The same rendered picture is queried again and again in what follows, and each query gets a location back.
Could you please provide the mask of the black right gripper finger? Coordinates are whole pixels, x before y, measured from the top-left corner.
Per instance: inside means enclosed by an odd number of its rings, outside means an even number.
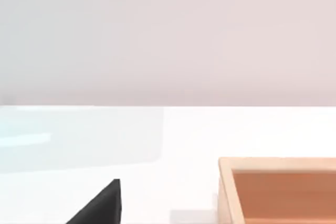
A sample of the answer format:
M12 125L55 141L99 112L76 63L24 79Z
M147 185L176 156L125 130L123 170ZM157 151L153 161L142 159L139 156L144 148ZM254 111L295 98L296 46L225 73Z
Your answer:
M121 224L120 179L114 179L66 224Z

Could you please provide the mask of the shallow salmon-coloured box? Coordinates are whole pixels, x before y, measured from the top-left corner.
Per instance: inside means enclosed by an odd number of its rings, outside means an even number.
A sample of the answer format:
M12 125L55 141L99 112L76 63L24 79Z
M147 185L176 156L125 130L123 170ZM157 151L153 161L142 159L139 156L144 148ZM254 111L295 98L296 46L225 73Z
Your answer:
M336 224L336 158L221 157L218 224Z

